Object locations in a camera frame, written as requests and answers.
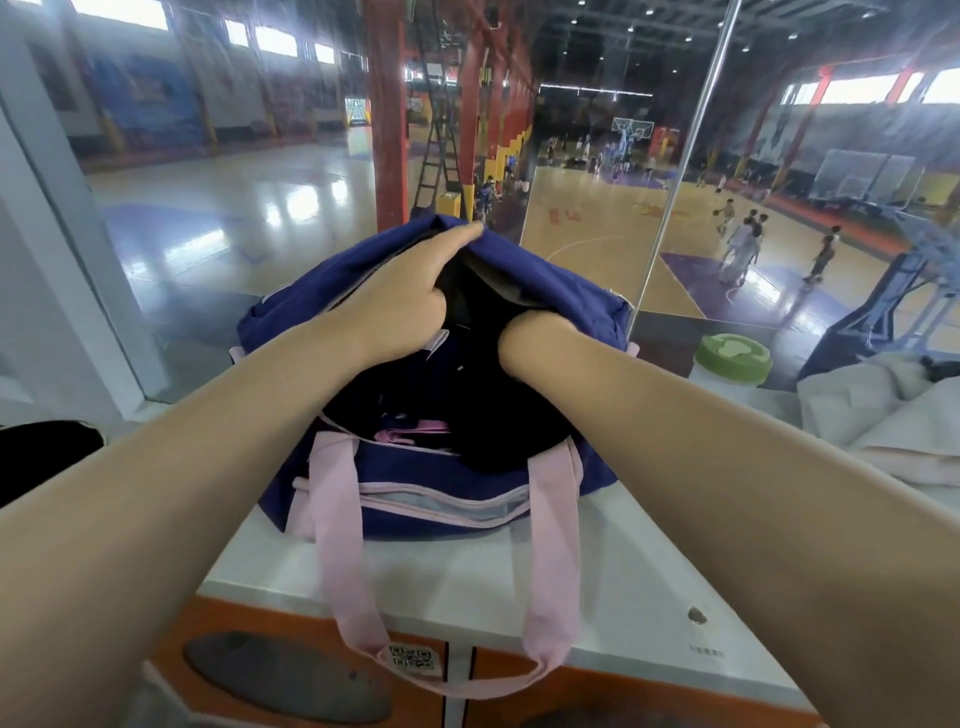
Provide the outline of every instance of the black ladder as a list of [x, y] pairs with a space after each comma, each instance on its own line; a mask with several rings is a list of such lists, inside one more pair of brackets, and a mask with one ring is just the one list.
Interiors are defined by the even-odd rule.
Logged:
[[[417, 189], [413, 196], [413, 205], [410, 211], [410, 217], [416, 217], [421, 212], [435, 211], [437, 204], [437, 194], [440, 188], [441, 176], [444, 180], [444, 189], [446, 192], [458, 193], [460, 195], [461, 216], [466, 214], [466, 201], [464, 200], [464, 188], [460, 182], [460, 170], [457, 161], [457, 137], [453, 125], [453, 100], [450, 98], [450, 87], [446, 82], [446, 61], [444, 60], [444, 48], [441, 40], [441, 26], [437, 17], [436, 0], [431, 2], [431, 14], [433, 20], [433, 30], [437, 39], [438, 56], [440, 59], [440, 85], [443, 95], [435, 93], [433, 83], [430, 81], [430, 73], [427, 70], [426, 49], [423, 44], [423, 12], [421, 7], [424, 0], [420, 0], [414, 10], [414, 33], [417, 36], [417, 46], [420, 51], [420, 66], [423, 72], [423, 81], [426, 83], [427, 98], [430, 101], [431, 119], [430, 131], [426, 137], [426, 149], [423, 152], [423, 164], [420, 167], [420, 178], [417, 181]], [[427, 168], [435, 169], [433, 183], [427, 180]], [[429, 190], [430, 201], [426, 205], [420, 202], [421, 192]]]

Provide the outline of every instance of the person's left arm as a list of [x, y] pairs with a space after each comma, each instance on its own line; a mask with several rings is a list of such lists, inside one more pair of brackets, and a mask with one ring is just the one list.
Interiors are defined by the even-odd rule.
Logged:
[[482, 229], [419, 243], [337, 309], [0, 511], [0, 725], [107, 723], [324, 404], [441, 327], [437, 275]]

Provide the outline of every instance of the white towel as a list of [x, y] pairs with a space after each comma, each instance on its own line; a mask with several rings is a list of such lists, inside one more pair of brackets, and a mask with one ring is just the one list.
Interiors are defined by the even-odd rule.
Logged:
[[960, 487], [960, 378], [884, 353], [797, 385], [804, 430], [918, 485]]

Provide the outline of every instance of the bag handle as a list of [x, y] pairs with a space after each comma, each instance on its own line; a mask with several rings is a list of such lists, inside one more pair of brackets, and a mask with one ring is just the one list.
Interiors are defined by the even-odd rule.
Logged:
[[319, 432], [309, 463], [308, 508], [320, 553], [323, 593], [340, 635], [409, 682], [446, 697], [487, 699], [526, 688], [564, 663], [580, 630], [580, 528], [577, 499], [583, 480], [580, 455], [567, 438], [528, 461], [530, 474], [530, 605], [523, 650], [537, 664], [516, 677], [448, 684], [422, 680], [390, 660], [390, 637], [373, 596], [363, 553], [358, 441], [342, 432]]

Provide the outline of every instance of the bright high window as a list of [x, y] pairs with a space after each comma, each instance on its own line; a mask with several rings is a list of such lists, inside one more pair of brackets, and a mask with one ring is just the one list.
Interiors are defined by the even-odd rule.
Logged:
[[812, 84], [801, 84], [800, 90], [797, 91], [797, 98], [793, 100], [793, 103], [799, 107], [809, 104], [813, 101], [813, 96], [819, 85], [819, 81], [814, 81]]
[[77, 12], [146, 28], [170, 30], [163, 3], [158, 0], [71, 0]]
[[960, 104], [960, 68], [937, 74], [924, 95], [925, 104]]
[[227, 25], [227, 37], [233, 45], [242, 45], [244, 48], [250, 46], [246, 25], [236, 20], [224, 20], [224, 23]]
[[913, 92], [917, 90], [917, 86], [920, 85], [920, 81], [924, 79], [926, 74], [923, 71], [918, 71], [910, 76], [906, 82], [906, 86], [903, 87], [903, 91], [900, 92], [900, 98], [897, 99], [898, 104], [906, 104], [910, 97], [913, 96]]
[[268, 28], [265, 25], [256, 26], [253, 32], [256, 35], [256, 44], [260, 46], [261, 51], [297, 57], [297, 39], [289, 33]]
[[897, 82], [897, 74], [862, 79], [831, 81], [824, 104], [878, 104], [886, 101]]
[[322, 43], [314, 43], [313, 48], [317, 51], [317, 61], [320, 63], [336, 63], [336, 57], [333, 55], [333, 48]]

